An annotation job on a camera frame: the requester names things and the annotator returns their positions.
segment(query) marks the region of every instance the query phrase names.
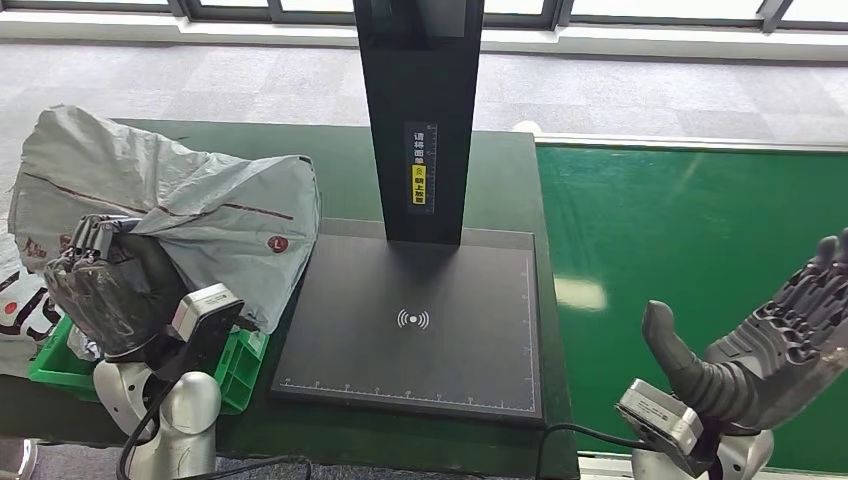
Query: robotic thumb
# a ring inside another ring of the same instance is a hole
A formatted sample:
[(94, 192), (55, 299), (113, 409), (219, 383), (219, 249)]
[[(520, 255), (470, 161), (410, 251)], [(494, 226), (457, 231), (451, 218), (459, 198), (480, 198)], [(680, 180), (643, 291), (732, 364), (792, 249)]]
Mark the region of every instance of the robotic thumb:
[(648, 302), (642, 336), (677, 398), (699, 415), (737, 422), (750, 411), (756, 395), (744, 372), (733, 363), (712, 364), (692, 353), (674, 333), (674, 314), (668, 305)]
[(674, 333), (674, 314), (663, 302), (648, 301), (642, 316), (642, 336), (669, 380), (677, 372), (691, 369), (693, 364), (700, 362)]

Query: green table surface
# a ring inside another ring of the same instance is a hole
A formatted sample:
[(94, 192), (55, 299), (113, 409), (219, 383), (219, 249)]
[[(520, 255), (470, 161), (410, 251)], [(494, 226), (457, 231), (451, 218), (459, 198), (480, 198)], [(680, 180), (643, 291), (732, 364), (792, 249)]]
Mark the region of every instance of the green table surface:
[[(380, 198), (370, 131), (355, 127), (122, 121), (178, 139), (196, 150), (256, 159), (284, 154), (312, 157), (325, 217), (380, 220)], [(533, 137), (475, 133), (465, 226), (533, 232), (539, 292), (543, 406), (549, 423), (571, 417), (565, 362), (539, 172)], [(367, 464), (485, 475), (530, 475), (540, 432), (480, 421), (286, 403), (267, 398), (282, 349), (289, 308), (271, 338), (247, 411), (221, 417), (217, 441), (232, 456), (302, 453), (315, 462)], [(93, 445), (126, 438), (102, 406), (12, 377), (0, 377), (0, 434)], [(577, 478), (573, 436), (548, 443), (545, 476)]]
[[(540, 147), (574, 418), (628, 435), (612, 405), (634, 377), (667, 382), (641, 339), (667, 302), (696, 352), (767, 300), (848, 225), (848, 156)], [(775, 432), (772, 467), (848, 472), (848, 378)], [(610, 446), (579, 438), (580, 450)]]

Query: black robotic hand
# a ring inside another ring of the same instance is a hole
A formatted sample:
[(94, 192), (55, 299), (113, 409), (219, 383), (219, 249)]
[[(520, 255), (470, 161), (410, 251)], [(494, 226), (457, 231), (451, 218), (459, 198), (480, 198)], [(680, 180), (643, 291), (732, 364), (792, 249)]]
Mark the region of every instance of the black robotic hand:
[(187, 293), (159, 242), (128, 233), (137, 223), (83, 217), (69, 248), (44, 270), (54, 301), (111, 358), (158, 335)]
[(650, 301), (642, 335), (675, 395), (702, 418), (745, 430), (800, 413), (848, 367), (848, 229), (700, 360), (674, 333), (668, 305)]

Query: green plastic crate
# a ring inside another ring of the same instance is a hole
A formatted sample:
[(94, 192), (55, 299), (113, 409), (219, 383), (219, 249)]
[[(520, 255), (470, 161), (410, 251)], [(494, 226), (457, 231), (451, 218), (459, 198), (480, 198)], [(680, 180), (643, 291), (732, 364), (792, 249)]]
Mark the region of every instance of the green plastic crate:
[[(91, 377), (95, 363), (78, 359), (67, 346), (72, 326), (67, 316), (56, 325), (30, 365), (29, 379), (61, 388), (80, 400), (99, 402)], [(238, 415), (247, 408), (267, 347), (265, 334), (245, 330), (230, 333), (213, 375), (221, 387), (222, 415)]]

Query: gray carpet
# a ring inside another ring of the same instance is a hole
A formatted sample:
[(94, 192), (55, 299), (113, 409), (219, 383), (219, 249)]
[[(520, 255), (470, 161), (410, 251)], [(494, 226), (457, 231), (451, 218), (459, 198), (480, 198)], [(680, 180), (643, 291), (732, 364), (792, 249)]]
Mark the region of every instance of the gray carpet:
[[(0, 43), (0, 209), (38, 113), (366, 125), (355, 50)], [(484, 54), (475, 128), (848, 143), (848, 68), (572, 60)], [(5, 230), (5, 215), (0, 218)], [(0, 238), (0, 262), (16, 254)], [(44, 447), (35, 479), (114, 478), (117, 451)], [(299, 478), (293, 467), (247, 479)], [(457, 479), (320, 467), (315, 478)]]
[[(32, 480), (113, 480), (120, 450), (117, 448), (94, 449), (77, 445), (38, 449)], [(240, 460), (219, 459), (218, 469), (240, 467)], [(305, 468), (300, 465), (278, 465), (257, 469), (229, 477), (233, 480), (301, 480)], [(314, 480), (471, 480), (469, 475), (448, 475), (429, 472), (407, 472), (384, 468), (314, 465)], [(489, 480), (506, 480), (488, 477)]]

